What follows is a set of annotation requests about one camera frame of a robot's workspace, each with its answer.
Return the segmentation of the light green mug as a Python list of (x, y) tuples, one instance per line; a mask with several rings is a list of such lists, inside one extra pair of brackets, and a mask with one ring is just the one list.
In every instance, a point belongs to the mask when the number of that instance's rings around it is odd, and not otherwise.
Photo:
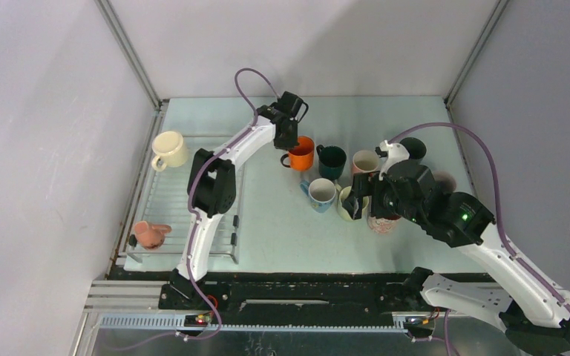
[(368, 207), (369, 207), (369, 197), (363, 197), (361, 202), (359, 202), (355, 197), (351, 197), (351, 187), (346, 188), (341, 187), (339, 184), (335, 185), (337, 192), (336, 198), (336, 209), (338, 215), (347, 222), (353, 222), (358, 219), (358, 217), (353, 217), (356, 208), (361, 212), (361, 218), (367, 218)]

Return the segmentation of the pink mug white inside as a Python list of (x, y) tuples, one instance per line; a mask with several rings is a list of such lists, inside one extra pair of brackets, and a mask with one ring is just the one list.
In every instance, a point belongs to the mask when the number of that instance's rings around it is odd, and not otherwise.
[(379, 157), (374, 151), (361, 150), (352, 156), (351, 173), (370, 173), (379, 169)]

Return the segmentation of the light blue mug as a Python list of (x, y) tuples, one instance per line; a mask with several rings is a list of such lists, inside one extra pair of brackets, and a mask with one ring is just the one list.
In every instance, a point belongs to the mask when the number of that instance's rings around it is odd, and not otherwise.
[(301, 180), (299, 187), (309, 200), (313, 211), (319, 214), (327, 212), (337, 197), (336, 185), (329, 179)]

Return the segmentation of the dark teal mug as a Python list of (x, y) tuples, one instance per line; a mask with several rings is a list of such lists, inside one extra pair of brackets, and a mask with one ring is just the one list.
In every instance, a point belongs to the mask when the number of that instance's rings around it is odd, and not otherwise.
[(318, 172), (322, 178), (335, 181), (339, 179), (344, 171), (347, 161), (345, 151), (334, 145), (317, 145)]

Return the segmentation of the pink patterned mug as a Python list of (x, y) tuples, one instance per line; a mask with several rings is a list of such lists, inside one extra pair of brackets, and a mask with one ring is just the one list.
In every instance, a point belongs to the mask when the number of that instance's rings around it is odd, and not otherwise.
[(398, 224), (401, 217), (394, 216), (390, 219), (368, 217), (367, 225), (376, 234), (389, 234)]

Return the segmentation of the orange mug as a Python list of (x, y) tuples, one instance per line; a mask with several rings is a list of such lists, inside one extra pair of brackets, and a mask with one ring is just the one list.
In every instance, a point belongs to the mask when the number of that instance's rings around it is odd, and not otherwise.
[(315, 143), (308, 136), (299, 136), (298, 144), (281, 157), (281, 165), (296, 171), (307, 171), (314, 163)]

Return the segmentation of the dark grey mug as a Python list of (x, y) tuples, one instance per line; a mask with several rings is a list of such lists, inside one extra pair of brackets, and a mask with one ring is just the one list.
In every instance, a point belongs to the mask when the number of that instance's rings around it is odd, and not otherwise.
[(409, 153), (409, 160), (421, 163), (427, 154), (427, 146), (416, 137), (405, 137), (399, 142)]

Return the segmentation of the lilac mug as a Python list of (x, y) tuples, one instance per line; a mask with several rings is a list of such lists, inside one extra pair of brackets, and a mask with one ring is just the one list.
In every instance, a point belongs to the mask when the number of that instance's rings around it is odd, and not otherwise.
[(456, 180), (447, 171), (434, 171), (433, 177), (436, 182), (442, 185), (443, 191), (448, 193), (453, 193), (456, 190), (457, 188)]

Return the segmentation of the salmon pink pitcher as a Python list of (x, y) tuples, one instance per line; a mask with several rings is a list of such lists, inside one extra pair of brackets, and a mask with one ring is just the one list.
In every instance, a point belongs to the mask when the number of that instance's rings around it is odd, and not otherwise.
[(145, 220), (136, 222), (132, 229), (137, 242), (146, 250), (160, 248), (166, 235), (172, 232), (170, 225), (153, 224)]

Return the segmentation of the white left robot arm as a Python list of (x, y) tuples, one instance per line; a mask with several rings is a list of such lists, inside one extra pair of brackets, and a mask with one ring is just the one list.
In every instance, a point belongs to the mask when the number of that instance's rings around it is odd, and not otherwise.
[(209, 252), (223, 215), (237, 196), (236, 174), (246, 161), (270, 142), (289, 151), (298, 146), (298, 124), (309, 105), (298, 95), (284, 92), (271, 105), (253, 109), (252, 121), (213, 151), (199, 149), (194, 155), (187, 187), (189, 234), (180, 262), (170, 282), (177, 300), (196, 309), (205, 299), (198, 284), (208, 271)]

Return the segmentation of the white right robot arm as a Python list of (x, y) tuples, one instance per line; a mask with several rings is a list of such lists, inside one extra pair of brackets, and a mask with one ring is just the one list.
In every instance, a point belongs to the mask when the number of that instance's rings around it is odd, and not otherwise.
[(478, 263), (501, 292), (459, 283), (416, 267), (405, 280), (403, 303), (452, 309), (501, 330), (529, 355), (570, 351), (570, 291), (559, 287), (501, 234), (495, 216), (474, 196), (449, 192), (424, 165), (404, 160), (386, 171), (355, 174), (344, 208), (361, 216), (400, 217)]

